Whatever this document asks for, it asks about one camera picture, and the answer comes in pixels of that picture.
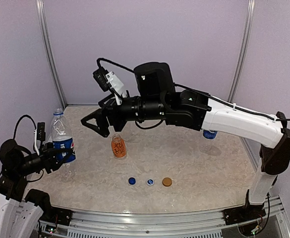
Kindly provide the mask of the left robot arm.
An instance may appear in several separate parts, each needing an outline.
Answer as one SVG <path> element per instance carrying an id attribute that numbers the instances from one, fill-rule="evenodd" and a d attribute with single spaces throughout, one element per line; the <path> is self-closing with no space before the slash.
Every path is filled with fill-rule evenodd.
<path id="1" fill-rule="evenodd" d="M 26 190 L 28 175 L 57 171 L 72 154 L 71 148 L 55 149 L 52 143 L 36 153 L 20 146 L 14 139 L 0 147 L 0 238 L 28 238 L 40 221 L 69 226 L 73 212 L 51 205 L 48 193 Z"/>

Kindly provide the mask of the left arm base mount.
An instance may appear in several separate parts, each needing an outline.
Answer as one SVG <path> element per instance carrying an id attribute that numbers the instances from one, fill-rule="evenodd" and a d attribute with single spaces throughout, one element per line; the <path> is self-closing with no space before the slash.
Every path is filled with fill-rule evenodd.
<path id="1" fill-rule="evenodd" d="M 41 220 L 54 223 L 55 225 L 70 225 L 73 211 L 52 206 L 48 193 L 37 189 L 31 189 L 28 191 L 25 201 L 33 203 L 34 206 L 41 208 L 43 211 L 40 217 Z"/>

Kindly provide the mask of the gold bottle cap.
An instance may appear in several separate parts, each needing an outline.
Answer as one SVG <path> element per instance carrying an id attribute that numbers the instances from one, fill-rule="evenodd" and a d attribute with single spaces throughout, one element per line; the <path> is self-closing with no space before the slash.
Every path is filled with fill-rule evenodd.
<path id="1" fill-rule="evenodd" d="M 165 187 L 171 186 L 172 185 L 172 179 L 169 178 L 169 177 L 163 178 L 162 185 L 165 186 Z"/>

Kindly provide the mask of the orange juice bottle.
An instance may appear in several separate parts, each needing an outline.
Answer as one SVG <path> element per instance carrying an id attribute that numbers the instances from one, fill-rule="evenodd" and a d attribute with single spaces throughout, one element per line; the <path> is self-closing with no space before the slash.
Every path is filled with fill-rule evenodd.
<path id="1" fill-rule="evenodd" d="M 123 159 L 126 157 L 127 152 L 126 152 L 125 141 L 119 134 L 114 134 L 112 136 L 111 148 L 112 148 L 112 152 L 115 158 Z"/>

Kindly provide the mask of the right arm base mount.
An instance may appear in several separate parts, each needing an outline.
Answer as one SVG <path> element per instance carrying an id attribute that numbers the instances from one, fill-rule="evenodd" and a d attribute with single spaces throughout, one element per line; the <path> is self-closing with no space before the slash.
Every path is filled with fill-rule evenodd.
<path id="1" fill-rule="evenodd" d="M 247 222 L 266 216 L 264 203 L 261 205 L 251 205 L 249 202 L 249 190 L 246 193 L 245 204 L 235 208 L 223 210 L 223 216 L 226 225 Z"/>

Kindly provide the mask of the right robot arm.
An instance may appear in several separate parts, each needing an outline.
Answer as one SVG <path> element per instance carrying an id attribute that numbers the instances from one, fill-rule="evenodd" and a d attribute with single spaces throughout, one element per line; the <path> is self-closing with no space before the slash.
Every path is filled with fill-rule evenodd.
<path id="1" fill-rule="evenodd" d="M 93 72 L 101 89 L 110 91 L 110 95 L 99 102 L 96 111 L 81 120 L 82 125 L 107 137 L 110 126 L 119 132 L 128 121 L 141 124 L 158 120 L 167 125 L 224 132 L 260 143 L 261 167 L 247 193 L 247 203 L 239 210 L 244 220 L 252 219 L 276 177 L 290 163 L 290 129 L 285 115 L 281 112 L 268 115 L 238 107 L 188 87 L 178 92 L 165 62 L 147 62 L 132 72 L 139 91 L 134 97 L 114 72 L 102 66 Z"/>

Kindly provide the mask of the right aluminium post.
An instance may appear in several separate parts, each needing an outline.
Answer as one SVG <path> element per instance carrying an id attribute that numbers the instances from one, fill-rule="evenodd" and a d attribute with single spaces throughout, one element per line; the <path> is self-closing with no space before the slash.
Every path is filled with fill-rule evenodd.
<path id="1" fill-rule="evenodd" d="M 233 75 L 232 85 L 230 88 L 229 96 L 228 96 L 228 102 L 233 103 L 234 99 L 237 94 L 238 84 L 241 79 L 241 74 L 243 70 L 243 65 L 246 59 L 247 55 L 247 49 L 248 49 L 248 43 L 251 35 L 251 29 L 252 29 L 252 23 L 253 23 L 253 17 L 254 17 L 254 10 L 255 10 L 255 0 L 249 0 L 247 5 L 247 12 L 246 12 L 246 19 L 245 19 L 245 25 L 241 40 L 241 46 L 237 58 L 237 64 Z"/>

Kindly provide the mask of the Pepsi bottle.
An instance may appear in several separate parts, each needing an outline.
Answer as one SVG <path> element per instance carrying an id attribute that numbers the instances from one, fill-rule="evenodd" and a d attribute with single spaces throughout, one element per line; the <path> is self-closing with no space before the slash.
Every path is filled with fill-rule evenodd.
<path id="1" fill-rule="evenodd" d="M 76 174 L 75 170 L 75 150 L 72 131 L 62 108 L 58 108 L 53 113 L 51 122 L 51 139 L 56 149 L 72 149 L 73 152 L 60 167 L 60 178 L 62 181 L 70 181 Z"/>

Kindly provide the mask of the blue Pepsi bottle cap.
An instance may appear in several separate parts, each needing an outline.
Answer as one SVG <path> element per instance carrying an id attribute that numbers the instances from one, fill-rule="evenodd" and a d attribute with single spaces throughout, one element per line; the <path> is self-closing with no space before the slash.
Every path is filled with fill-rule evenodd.
<path id="1" fill-rule="evenodd" d="M 135 184 L 136 184 L 136 179 L 135 179 L 134 177 L 130 177 L 130 178 L 128 179 L 128 183 L 129 183 L 130 185 L 135 185 Z"/>

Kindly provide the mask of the left aluminium post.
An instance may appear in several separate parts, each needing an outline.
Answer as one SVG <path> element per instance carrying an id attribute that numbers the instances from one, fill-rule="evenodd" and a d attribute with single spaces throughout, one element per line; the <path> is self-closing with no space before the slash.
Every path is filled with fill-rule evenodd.
<path id="1" fill-rule="evenodd" d="M 44 48 L 46 52 L 48 65 L 51 71 L 52 79 L 53 79 L 53 82 L 57 91 L 57 96 L 60 101 L 61 107 L 65 109 L 67 106 L 67 102 L 66 102 L 65 95 L 61 86 L 59 76 L 58 76 L 53 49 L 50 42 L 48 24 L 47 24 L 46 15 L 45 15 L 44 1 L 36 0 L 35 2 L 36 2 L 39 25 L 41 29 L 41 34 L 42 34 L 42 39 L 43 39 L 43 44 L 44 44 Z"/>

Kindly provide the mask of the aluminium post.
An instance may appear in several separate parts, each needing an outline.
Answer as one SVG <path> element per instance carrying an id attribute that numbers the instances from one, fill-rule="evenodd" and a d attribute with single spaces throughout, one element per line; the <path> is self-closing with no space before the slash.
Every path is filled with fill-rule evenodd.
<path id="1" fill-rule="evenodd" d="M 41 29 L 41 34 L 42 34 L 42 39 L 43 39 L 43 44 L 44 44 L 44 48 L 46 52 L 48 65 L 51 71 L 52 79 L 53 79 L 53 82 L 57 91 L 57 96 L 60 101 L 61 107 L 65 109 L 67 106 L 67 102 L 66 102 L 65 95 L 61 86 L 59 76 L 58 76 L 53 49 L 50 42 L 48 24 L 47 24 L 46 15 L 45 15 L 44 1 L 36 0 L 35 2 L 36 2 L 39 25 Z"/>
<path id="2" fill-rule="evenodd" d="M 253 23 L 253 17 L 254 17 L 254 10 L 255 10 L 255 0 L 249 0 L 247 5 L 247 12 L 246 12 L 246 19 L 245 19 L 245 25 L 241 40 L 241 46 L 237 58 L 237 64 L 233 75 L 232 85 L 230 88 L 229 96 L 228 96 L 228 102 L 233 103 L 234 99 L 237 94 L 238 84 L 241 79 L 241 74 L 243 70 L 243 65 L 246 59 L 247 55 L 247 49 L 248 49 L 248 43 L 251 35 L 251 29 L 252 29 L 252 23 Z"/>

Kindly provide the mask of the blue label water bottle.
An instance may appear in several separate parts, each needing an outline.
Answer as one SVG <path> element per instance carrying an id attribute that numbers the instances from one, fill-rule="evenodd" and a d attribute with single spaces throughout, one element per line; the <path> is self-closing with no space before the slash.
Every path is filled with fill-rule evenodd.
<path id="1" fill-rule="evenodd" d="M 200 139 L 199 149 L 203 153 L 209 153 L 212 149 L 214 139 L 216 138 L 217 131 L 203 130 Z"/>

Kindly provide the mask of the aluminium front rail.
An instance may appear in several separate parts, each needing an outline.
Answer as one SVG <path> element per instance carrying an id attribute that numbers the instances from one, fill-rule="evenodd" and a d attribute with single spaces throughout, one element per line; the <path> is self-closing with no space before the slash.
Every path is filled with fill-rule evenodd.
<path id="1" fill-rule="evenodd" d="M 31 202 L 0 197 L 0 238 L 290 238 L 281 200 L 265 203 L 265 216 L 233 220 L 227 209 L 166 214 L 119 214 L 66 211 L 56 208 L 51 219 Z"/>

